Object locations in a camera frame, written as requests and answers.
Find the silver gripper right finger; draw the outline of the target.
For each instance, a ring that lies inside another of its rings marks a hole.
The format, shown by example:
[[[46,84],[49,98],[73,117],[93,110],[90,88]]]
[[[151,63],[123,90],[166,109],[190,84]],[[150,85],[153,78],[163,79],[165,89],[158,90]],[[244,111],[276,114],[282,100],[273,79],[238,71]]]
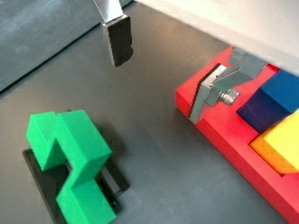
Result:
[[[233,48],[229,63],[229,66],[218,63],[199,81],[190,112],[194,124],[201,121],[207,105],[214,107],[218,102],[233,105],[240,97],[240,91],[234,87],[254,80],[268,64],[238,47]]]

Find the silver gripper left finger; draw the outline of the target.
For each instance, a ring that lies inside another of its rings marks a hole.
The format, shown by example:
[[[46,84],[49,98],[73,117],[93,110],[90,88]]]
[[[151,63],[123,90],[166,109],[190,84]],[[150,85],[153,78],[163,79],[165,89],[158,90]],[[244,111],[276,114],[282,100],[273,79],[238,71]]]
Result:
[[[119,0],[93,1],[103,20],[113,64],[119,67],[134,55],[131,17],[125,14]]]

